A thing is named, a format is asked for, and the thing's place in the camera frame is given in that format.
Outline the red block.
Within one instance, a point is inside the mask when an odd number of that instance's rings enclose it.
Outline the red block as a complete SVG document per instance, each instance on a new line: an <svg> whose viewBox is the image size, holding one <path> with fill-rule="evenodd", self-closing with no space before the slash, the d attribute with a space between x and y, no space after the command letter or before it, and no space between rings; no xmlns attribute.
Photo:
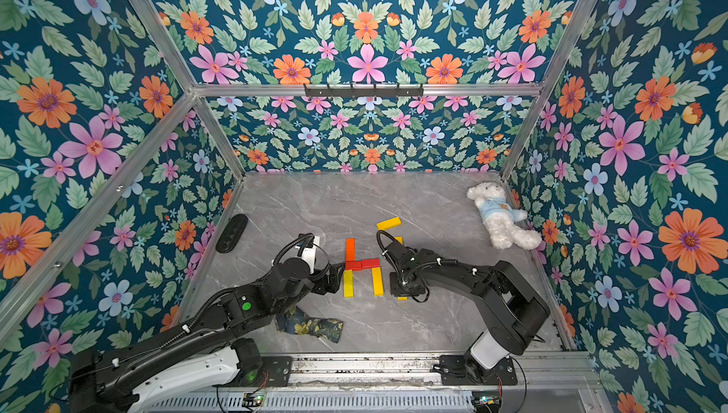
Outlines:
<svg viewBox="0 0 728 413"><path fill-rule="evenodd" d="M345 270L353 271L353 272L362 271L363 270L362 262L361 261L346 261Z"/></svg>
<svg viewBox="0 0 728 413"><path fill-rule="evenodd" d="M369 269L379 268L379 267L380 267L380 259L364 259L361 262L362 270L369 270Z"/></svg>

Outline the orange block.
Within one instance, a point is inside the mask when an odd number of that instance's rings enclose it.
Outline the orange block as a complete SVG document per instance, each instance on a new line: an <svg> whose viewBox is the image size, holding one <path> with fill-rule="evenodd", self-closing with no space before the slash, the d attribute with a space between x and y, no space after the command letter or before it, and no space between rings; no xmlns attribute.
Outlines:
<svg viewBox="0 0 728 413"><path fill-rule="evenodd" d="M346 240L345 261L356 261L356 240L353 238Z"/></svg>

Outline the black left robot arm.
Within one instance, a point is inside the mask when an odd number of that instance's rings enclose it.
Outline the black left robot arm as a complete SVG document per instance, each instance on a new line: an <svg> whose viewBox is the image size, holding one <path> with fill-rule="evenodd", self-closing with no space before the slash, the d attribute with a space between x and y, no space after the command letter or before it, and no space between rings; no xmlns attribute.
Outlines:
<svg viewBox="0 0 728 413"><path fill-rule="evenodd" d="M190 319L138 344L76 354L68 382L72 412L144 412L184 393L234 380L253 385L263 360L248 334L310 293L335 293L343 264L311 270L293 258L261 278L213 294Z"/></svg>

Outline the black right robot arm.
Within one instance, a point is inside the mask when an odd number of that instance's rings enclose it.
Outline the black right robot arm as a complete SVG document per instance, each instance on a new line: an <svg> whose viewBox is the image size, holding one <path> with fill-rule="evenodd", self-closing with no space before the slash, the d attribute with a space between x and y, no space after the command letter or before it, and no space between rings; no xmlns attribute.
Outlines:
<svg viewBox="0 0 728 413"><path fill-rule="evenodd" d="M415 249L387 232L377 233L381 256L392 267L391 294L418 303L430 299L433 287L471 300L485 331L466 352L466 363L492 371L500 361L521 355L540 338L550 310L535 288L508 261L476 266L443 257L430 249Z"/></svg>

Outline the dark floral cloth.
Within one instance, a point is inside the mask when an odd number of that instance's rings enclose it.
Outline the dark floral cloth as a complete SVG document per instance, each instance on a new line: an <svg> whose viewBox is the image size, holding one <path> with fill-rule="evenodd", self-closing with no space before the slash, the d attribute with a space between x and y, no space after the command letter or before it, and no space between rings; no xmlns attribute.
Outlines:
<svg viewBox="0 0 728 413"><path fill-rule="evenodd" d="M275 324L281 333L314 336L335 344L339 343L344 328L341 320L312 317L299 307L276 316Z"/></svg>

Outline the white teddy bear blue shirt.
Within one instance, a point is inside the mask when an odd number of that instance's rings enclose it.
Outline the white teddy bear blue shirt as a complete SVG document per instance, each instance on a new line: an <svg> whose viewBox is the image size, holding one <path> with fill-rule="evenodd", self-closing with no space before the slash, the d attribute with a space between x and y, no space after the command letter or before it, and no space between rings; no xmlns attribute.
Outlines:
<svg viewBox="0 0 728 413"><path fill-rule="evenodd" d="M501 185L493 182L474 185L466 191L466 197L478 208L495 249L505 250L515 245L530 251L542 243L540 233L519 226L526 220L527 214L508 204L506 190Z"/></svg>

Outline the black oval pad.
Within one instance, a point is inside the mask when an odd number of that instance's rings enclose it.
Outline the black oval pad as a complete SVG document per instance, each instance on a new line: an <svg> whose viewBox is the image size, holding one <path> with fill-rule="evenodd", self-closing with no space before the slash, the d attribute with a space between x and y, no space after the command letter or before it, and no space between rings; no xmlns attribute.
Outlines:
<svg viewBox="0 0 728 413"><path fill-rule="evenodd" d="M221 254L231 253L245 232L248 222L248 216L245 214L232 216L218 238L215 250Z"/></svg>

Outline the white ventilation grille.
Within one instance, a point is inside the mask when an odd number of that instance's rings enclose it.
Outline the white ventilation grille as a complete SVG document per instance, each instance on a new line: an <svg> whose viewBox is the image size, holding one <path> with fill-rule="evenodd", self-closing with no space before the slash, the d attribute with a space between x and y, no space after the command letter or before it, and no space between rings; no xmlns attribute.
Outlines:
<svg viewBox="0 0 728 413"><path fill-rule="evenodd" d="M150 412L473 412L462 391L271 391L195 393L162 401Z"/></svg>

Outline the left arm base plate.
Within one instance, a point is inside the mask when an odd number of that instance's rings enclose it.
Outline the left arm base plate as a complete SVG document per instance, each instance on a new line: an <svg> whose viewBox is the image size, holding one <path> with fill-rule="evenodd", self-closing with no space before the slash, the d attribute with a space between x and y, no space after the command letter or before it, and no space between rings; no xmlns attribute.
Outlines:
<svg viewBox="0 0 728 413"><path fill-rule="evenodd" d="M258 369L241 371L221 388L284 388L288 386L292 363L289 356L264 356Z"/></svg>

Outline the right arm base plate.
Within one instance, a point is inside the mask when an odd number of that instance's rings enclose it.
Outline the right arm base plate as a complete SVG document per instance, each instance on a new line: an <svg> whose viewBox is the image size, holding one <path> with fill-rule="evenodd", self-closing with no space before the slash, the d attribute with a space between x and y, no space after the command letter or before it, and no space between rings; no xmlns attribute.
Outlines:
<svg viewBox="0 0 728 413"><path fill-rule="evenodd" d="M432 366L441 376L444 386L517 386L518 374L513 360L502 358L493 369L484 369L473 358L458 355L441 355Z"/></svg>

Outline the black hook rail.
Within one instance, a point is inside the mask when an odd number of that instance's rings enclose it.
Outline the black hook rail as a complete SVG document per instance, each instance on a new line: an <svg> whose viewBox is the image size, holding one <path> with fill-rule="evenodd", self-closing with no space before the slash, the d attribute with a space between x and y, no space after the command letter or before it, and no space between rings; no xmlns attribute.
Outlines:
<svg viewBox="0 0 728 413"><path fill-rule="evenodd" d="M423 85L304 85L304 95L307 97L419 97L424 96Z"/></svg>

